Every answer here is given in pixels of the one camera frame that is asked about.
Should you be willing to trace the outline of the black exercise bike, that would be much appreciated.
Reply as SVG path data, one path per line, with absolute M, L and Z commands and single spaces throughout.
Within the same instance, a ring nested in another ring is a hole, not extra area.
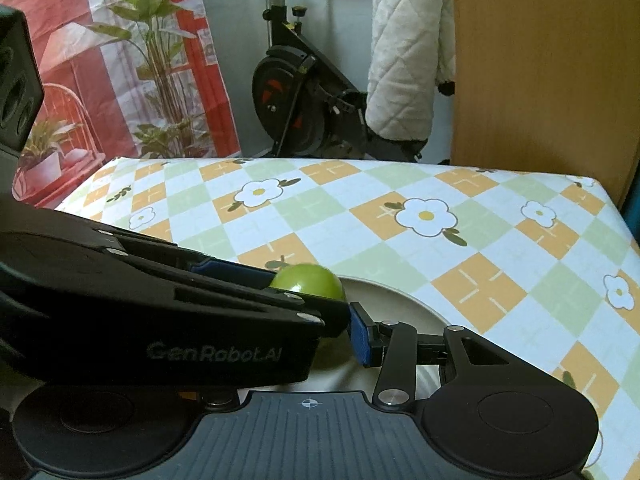
M 366 122 L 367 93 L 303 35 L 306 6 L 270 0 L 269 48 L 256 65 L 252 101 L 272 157 L 322 157 L 341 145 L 392 162 L 417 162 L 423 141 L 389 141 Z

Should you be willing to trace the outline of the beige round plate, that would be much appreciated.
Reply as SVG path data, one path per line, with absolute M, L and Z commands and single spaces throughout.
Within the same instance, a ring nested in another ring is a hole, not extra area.
M 361 278 L 341 277 L 346 297 L 359 302 L 375 322 L 410 324 L 419 334 L 442 336 L 448 322 L 426 304 L 400 292 Z M 309 391 L 363 391 L 368 399 L 378 380 L 378 368 L 364 368 L 352 353 L 346 333 L 322 339 L 306 381 Z

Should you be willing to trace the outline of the green guava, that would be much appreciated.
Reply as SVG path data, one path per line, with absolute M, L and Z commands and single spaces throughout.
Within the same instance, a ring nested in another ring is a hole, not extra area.
M 329 269 L 314 263 L 297 263 L 280 270 L 270 283 L 272 288 L 345 301 L 341 280 Z

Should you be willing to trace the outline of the white quilted blanket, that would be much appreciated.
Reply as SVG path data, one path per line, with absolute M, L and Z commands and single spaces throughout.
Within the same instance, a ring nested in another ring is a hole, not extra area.
M 374 133 L 427 140 L 435 91 L 455 80 L 454 0 L 372 0 L 366 122 Z

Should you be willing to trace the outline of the wooden board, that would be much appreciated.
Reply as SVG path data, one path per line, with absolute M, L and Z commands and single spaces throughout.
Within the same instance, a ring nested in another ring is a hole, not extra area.
M 458 166 L 597 179 L 639 163 L 639 0 L 454 0 Z

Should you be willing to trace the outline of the checkered floral tablecloth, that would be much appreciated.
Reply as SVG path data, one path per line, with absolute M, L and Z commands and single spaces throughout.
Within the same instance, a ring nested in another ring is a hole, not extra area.
M 600 183 L 311 159 L 119 158 L 62 211 L 278 270 L 315 262 L 413 296 L 577 388 L 593 479 L 639 474 L 639 246 Z

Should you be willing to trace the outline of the pink printed backdrop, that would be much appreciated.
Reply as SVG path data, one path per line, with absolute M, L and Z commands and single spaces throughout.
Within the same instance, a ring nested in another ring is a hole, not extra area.
M 58 206 L 108 162 L 239 153 L 204 0 L 1 0 L 23 12 L 43 88 L 13 196 Z

